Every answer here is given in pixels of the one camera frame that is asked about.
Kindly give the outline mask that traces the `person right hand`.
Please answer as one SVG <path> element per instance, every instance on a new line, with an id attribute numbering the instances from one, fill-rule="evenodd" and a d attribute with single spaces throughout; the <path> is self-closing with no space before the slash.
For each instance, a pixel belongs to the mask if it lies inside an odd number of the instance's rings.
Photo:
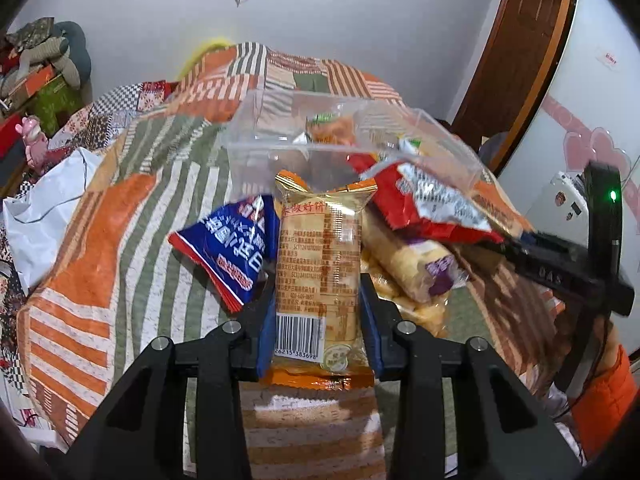
<path id="1" fill-rule="evenodd" d="M 589 369 L 585 387 L 588 388 L 598 377 L 612 370 L 617 363 L 620 337 L 610 318 L 598 315 L 593 323 L 594 338 L 597 341 L 596 356 Z"/>

